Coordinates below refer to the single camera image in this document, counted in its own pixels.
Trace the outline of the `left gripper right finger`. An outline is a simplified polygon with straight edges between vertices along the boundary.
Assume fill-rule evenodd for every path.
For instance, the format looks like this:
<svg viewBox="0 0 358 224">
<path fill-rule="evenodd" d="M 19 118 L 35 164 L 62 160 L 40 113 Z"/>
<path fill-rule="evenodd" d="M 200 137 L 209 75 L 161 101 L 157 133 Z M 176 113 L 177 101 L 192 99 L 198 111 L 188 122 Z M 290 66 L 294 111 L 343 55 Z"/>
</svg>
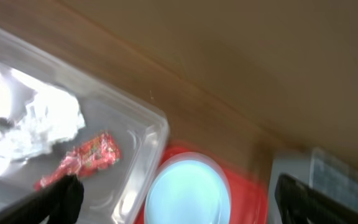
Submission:
<svg viewBox="0 0 358 224">
<path fill-rule="evenodd" d="M 287 174 L 278 177 L 275 199 L 283 224 L 358 224 L 358 213 Z"/>
</svg>

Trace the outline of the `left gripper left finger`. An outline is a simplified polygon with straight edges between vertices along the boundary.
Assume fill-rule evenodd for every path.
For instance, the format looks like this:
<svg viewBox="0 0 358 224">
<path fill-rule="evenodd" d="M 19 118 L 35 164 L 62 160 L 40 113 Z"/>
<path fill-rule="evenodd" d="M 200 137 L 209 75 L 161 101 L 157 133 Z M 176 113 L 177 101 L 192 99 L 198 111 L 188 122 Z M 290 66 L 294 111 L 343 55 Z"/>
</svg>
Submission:
<svg viewBox="0 0 358 224">
<path fill-rule="evenodd" d="M 0 224 L 74 224 L 80 215 L 85 188 L 75 175 L 66 175 L 0 211 Z"/>
</svg>

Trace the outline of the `white napkin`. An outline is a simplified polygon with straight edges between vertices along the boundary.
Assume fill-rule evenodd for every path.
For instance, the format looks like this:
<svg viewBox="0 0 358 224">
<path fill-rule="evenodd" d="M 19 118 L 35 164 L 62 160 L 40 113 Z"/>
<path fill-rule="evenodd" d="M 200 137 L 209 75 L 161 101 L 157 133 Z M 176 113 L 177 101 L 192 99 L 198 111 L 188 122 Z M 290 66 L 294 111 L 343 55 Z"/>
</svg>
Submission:
<svg viewBox="0 0 358 224">
<path fill-rule="evenodd" d="M 85 128 L 77 98 L 0 62 L 0 175 Z"/>
</svg>

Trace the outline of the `red snack wrapper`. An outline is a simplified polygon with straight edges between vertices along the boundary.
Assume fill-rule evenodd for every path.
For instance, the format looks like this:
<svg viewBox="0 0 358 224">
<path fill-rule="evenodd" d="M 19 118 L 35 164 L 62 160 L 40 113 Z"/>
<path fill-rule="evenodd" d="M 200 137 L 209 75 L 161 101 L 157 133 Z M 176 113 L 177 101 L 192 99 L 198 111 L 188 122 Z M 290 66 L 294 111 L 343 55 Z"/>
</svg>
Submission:
<svg viewBox="0 0 358 224">
<path fill-rule="evenodd" d="M 78 178 L 89 177 L 98 170 L 113 166 L 120 160 L 121 151 L 112 134 L 103 131 L 66 153 L 55 171 L 37 181 L 34 189 L 45 188 L 66 175 L 76 175 Z"/>
</svg>

